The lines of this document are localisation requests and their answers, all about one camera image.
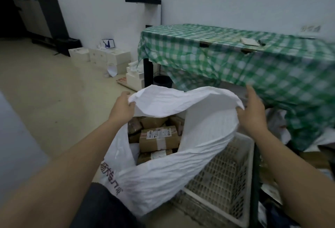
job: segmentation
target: black pants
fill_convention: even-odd
[[[145,226],[102,184],[92,183],[70,228],[123,228]]]

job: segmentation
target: green checkered tablecloth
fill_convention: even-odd
[[[240,38],[261,40],[246,46]],[[200,47],[200,42],[209,44]],[[244,54],[241,49],[253,49]],[[319,39],[194,24],[146,28],[138,58],[164,67],[180,90],[252,84],[268,105],[287,110],[293,145],[306,149],[335,125],[335,46]]]

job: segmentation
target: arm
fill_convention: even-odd
[[[302,227],[333,227],[335,183],[270,133],[262,101],[247,89],[247,108],[237,108],[240,124],[255,140],[289,211]]]
[[[0,210],[2,227],[69,227],[119,129],[134,115],[128,92],[109,119],[32,177]]]

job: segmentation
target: floor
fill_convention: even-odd
[[[0,40],[0,90],[42,150],[60,155],[103,123],[122,91],[90,62],[71,60],[29,39]],[[200,227],[170,204],[144,219],[151,227]]]

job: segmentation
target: white wall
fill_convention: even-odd
[[[69,34],[93,48],[101,38],[137,58],[144,5],[124,0],[59,0]],[[322,37],[335,41],[335,0],[162,0],[162,23],[199,23],[245,30],[296,34],[321,23]]]

